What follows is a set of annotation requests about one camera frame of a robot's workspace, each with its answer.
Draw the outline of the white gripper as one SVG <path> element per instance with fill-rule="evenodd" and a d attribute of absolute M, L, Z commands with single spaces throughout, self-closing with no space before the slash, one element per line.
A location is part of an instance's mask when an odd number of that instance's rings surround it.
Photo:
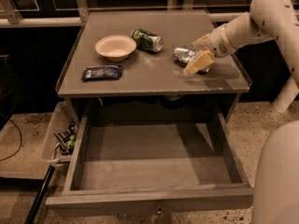
<path fill-rule="evenodd" d="M 226 25 L 223 24 L 214 29 L 210 34 L 203 35 L 192 42 L 192 45 L 197 49 L 210 50 L 197 51 L 196 55 L 188 63 L 186 68 L 192 72 L 192 75 L 212 65 L 215 57 L 224 58 L 235 53 L 236 48 L 230 43 L 225 32 L 225 27 Z"/>

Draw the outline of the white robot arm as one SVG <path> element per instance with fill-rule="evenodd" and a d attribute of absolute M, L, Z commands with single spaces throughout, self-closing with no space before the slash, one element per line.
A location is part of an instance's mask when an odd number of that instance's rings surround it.
<path fill-rule="evenodd" d="M 249 45 L 274 39 L 291 75 L 274 108 L 284 112 L 298 95 L 299 24 L 291 0 L 252 0 L 248 13 L 192 43 L 196 55 L 183 70 L 193 75 Z M 252 224 L 299 224 L 299 121 L 276 129 L 263 145 L 255 177 Z"/>

